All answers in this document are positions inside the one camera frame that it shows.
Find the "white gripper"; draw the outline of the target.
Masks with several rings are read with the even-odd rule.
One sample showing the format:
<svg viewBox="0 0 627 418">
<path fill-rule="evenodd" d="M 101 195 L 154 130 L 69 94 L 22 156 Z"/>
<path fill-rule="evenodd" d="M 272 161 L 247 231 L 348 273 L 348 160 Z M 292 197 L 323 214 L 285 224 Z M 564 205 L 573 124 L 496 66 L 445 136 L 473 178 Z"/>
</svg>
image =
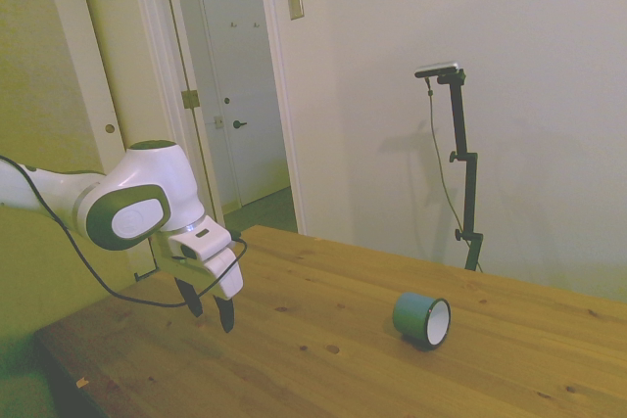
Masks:
<svg viewBox="0 0 627 418">
<path fill-rule="evenodd" d="M 229 333 L 233 330 L 235 310 L 232 298 L 241 291 L 244 282 L 231 248 L 225 248 L 206 260 L 162 256 L 158 258 L 157 264 L 176 278 L 176 286 L 196 318 L 204 313 L 204 309 L 195 288 L 200 291 L 208 288 L 214 296 L 223 331 Z"/>
</svg>

